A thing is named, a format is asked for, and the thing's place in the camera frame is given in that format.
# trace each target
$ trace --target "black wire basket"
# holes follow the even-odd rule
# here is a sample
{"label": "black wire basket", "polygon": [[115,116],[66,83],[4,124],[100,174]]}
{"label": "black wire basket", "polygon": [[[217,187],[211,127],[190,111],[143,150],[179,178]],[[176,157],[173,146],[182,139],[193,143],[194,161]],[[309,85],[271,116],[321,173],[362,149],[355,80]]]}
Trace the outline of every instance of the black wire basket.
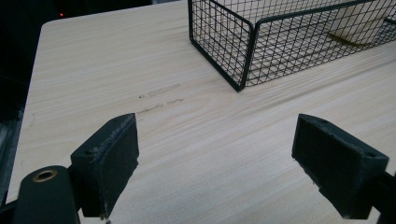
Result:
{"label": "black wire basket", "polygon": [[396,0],[189,0],[191,43],[235,88],[396,39]]}

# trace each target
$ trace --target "scratch mark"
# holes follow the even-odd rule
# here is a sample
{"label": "scratch mark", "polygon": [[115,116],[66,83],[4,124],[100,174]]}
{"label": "scratch mark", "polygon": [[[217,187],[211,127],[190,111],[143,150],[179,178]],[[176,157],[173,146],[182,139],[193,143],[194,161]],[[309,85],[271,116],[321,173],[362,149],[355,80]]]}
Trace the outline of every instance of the scratch mark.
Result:
{"label": "scratch mark", "polygon": [[20,161],[21,170],[23,171],[23,161]]}
{"label": "scratch mark", "polygon": [[166,104],[167,104],[167,105],[172,105],[172,104],[174,104],[174,103],[183,102],[183,101],[184,101],[184,99],[176,99],[176,100],[174,100],[174,101],[168,101],[168,102],[166,102]]}
{"label": "scratch mark", "polygon": [[29,125],[29,128],[32,128],[35,125],[35,113],[33,113],[33,120]]}
{"label": "scratch mark", "polygon": [[137,112],[136,114],[137,114],[137,115],[143,114],[143,113],[146,113],[146,112],[149,112],[149,111],[151,111],[151,110],[154,110],[154,109],[157,109],[157,108],[161,108],[161,107],[163,107],[163,104],[159,104],[159,105],[155,105],[154,107],[151,107],[151,108],[143,109],[143,110]]}
{"label": "scratch mark", "polygon": [[171,91],[171,90],[173,90],[173,89],[175,89],[175,88],[177,88],[179,86],[180,86],[180,84],[176,84],[176,85],[173,85],[173,86],[169,86],[169,87],[165,87],[165,88],[159,89],[157,91],[150,91],[148,93],[148,96],[156,96],[156,95],[162,94],[162,93],[164,93],[166,91]]}

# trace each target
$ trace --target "black rubber pad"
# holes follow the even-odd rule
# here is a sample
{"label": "black rubber pad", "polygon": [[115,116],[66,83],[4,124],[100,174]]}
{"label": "black rubber pad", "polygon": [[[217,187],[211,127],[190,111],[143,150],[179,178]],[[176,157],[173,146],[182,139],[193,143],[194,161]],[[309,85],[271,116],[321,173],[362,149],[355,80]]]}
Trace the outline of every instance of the black rubber pad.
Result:
{"label": "black rubber pad", "polygon": [[389,158],[324,119],[300,115],[291,155],[343,218],[366,219],[365,187],[385,172]]}
{"label": "black rubber pad", "polygon": [[109,217],[139,157],[134,114],[108,121],[71,155],[85,217]]}

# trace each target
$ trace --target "clamp jaw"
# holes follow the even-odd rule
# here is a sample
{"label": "clamp jaw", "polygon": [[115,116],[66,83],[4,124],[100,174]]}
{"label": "clamp jaw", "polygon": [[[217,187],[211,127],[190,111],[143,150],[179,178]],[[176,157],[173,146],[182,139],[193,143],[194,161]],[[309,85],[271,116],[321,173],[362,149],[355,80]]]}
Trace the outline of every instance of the clamp jaw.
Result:
{"label": "clamp jaw", "polygon": [[18,200],[0,207],[1,223],[79,223],[108,218],[138,162],[136,119],[111,119],[71,155],[72,165],[36,170],[21,182]]}
{"label": "clamp jaw", "polygon": [[389,158],[325,119],[301,114],[291,156],[343,218],[367,219],[372,206],[378,223],[396,223],[396,178]]}

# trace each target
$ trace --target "wood grain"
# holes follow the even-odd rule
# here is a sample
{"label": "wood grain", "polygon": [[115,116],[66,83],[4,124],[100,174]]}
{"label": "wood grain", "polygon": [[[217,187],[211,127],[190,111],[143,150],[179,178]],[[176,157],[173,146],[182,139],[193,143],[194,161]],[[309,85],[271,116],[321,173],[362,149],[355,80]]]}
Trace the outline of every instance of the wood grain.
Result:
{"label": "wood grain", "polygon": [[[297,116],[327,119],[396,170],[396,43],[236,93],[188,37],[187,2],[44,25],[8,200],[107,120],[135,112],[140,158],[112,223],[343,220],[291,145]],[[83,218],[98,223],[98,218]]]}

